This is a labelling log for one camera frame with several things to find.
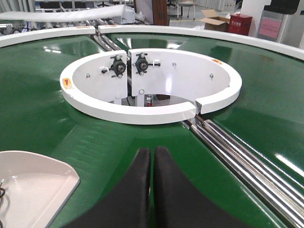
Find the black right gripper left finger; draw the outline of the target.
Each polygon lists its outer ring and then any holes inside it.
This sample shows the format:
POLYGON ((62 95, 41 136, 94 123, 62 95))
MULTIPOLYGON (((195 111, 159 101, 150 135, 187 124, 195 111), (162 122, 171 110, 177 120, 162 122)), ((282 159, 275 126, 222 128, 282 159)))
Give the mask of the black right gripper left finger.
POLYGON ((151 151, 140 148, 121 180, 89 211, 65 228, 146 228, 149 216, 151 151))

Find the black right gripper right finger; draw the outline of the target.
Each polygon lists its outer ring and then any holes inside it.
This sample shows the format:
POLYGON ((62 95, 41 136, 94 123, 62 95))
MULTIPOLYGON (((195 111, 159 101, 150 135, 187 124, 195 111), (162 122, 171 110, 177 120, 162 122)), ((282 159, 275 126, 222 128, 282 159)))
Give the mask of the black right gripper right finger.
POLYGON ((154 152, 153 193, 160 228, 248 227, 201 193, 163 146, 154 152))

